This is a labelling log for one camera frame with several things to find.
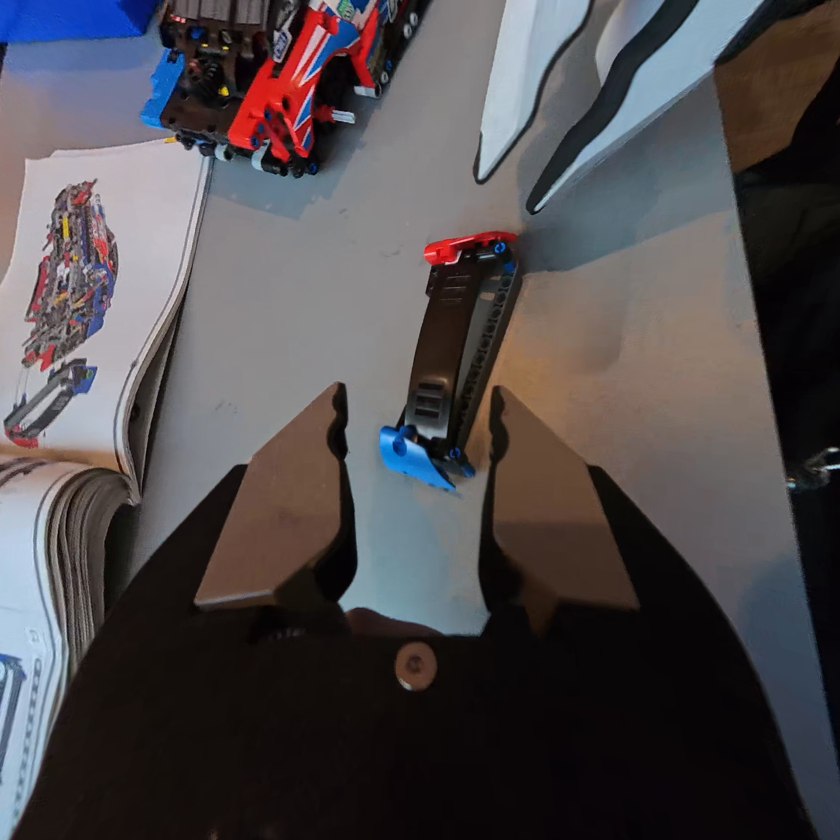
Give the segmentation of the blue box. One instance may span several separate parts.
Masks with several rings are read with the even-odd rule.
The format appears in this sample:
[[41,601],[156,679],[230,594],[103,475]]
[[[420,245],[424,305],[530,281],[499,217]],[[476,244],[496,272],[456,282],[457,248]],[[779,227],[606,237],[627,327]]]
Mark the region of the blue box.
[[1,1],[1,42],[143,35],[160,1]]

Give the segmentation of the red blue toy brick car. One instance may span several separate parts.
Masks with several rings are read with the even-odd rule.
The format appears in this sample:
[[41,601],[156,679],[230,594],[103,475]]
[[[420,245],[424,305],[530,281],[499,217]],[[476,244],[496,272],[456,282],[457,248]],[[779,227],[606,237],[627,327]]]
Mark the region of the red blue toy brick car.
[[377,99],[429,1],[164,1],[163,57],[141,119],[186,149],[296,178],[320,168],[319,125]]

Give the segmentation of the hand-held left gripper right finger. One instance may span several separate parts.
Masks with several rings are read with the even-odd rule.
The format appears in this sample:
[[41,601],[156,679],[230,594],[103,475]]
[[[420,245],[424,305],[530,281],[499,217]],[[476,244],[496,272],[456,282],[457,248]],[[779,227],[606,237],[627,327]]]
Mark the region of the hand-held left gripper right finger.
[[587,461],[504,385],[489,434],[477,572],[490,617],[520,614],[544,637],[563,607],[639,612]]

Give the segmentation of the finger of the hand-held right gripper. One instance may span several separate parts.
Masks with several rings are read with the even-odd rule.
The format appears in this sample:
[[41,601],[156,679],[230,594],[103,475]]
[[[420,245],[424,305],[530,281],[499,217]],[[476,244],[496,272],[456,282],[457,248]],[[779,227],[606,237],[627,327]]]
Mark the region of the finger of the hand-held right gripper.
[[549,199],[629,141],[707,77],[766,1],[664,1],[617,54],[589,109],[570,127],[526,201]]
[[484,184],[533,124],[547,75],[593,1],[507,1],[480,121],[474,179]]

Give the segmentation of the grey desk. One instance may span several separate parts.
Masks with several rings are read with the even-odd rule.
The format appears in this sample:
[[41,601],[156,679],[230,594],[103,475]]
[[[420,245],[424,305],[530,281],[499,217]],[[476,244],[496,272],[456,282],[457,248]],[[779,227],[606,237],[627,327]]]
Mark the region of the grey desk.
[[143,502],[116,525],[107,597],[327,384],[346,382],[360,567],[344,598],[471,631],[486,474],[453,497],[390,474],[426,309],[427,241],[521,234],[494,379],[601,465],[701,577],[764,682],[821,838],[839,774],[714,84],[706,79],[539,215],[524,198],[597,89],[613,4],[554,65],[529,134],[474,182],[504,1],[431,1],[390,88],[359,99],[334,162],[211,179]]

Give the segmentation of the black panel toy brick assembly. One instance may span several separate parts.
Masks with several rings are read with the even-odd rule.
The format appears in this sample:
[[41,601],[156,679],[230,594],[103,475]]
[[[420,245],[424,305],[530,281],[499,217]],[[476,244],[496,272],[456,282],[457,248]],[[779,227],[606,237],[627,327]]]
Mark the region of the black panel toy brick assembly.
[[483,231],[426,245],[427,307],[414,348],[407,398],[396,425],[379,431],[383,464],[393,472],[453,491],[464,475],[449,458],[457,378],[484,264],[514,255],[517,234]]

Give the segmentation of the open building instruction booklet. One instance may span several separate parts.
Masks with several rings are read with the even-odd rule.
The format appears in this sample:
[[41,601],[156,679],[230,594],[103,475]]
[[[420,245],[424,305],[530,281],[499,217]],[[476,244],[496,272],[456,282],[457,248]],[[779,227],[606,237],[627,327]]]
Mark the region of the open building instruction booklet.
[[141,501],[213,158],[156,139],[26,162],[1,279],[1,818],[27,801]]

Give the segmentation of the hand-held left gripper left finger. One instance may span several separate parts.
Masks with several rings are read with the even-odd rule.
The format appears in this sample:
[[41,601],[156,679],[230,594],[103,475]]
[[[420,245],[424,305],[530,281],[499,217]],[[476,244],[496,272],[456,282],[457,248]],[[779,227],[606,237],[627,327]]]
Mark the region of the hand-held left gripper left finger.
[[330,384],[249,461],[194,595],[203,611],[334,611],[359,567],[347,389]]

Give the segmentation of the long dark toy beam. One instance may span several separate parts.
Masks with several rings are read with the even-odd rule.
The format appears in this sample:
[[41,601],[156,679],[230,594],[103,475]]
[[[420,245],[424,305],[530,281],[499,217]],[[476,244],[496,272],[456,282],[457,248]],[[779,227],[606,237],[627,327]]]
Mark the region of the long dark toy beam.
[[520,261],[514,255],[484,264],[477,308],[471,317],[456,387],[454,429],[449,458],[464,475],[471,475],[466,452],[471,427],[489,384],[520,292]]

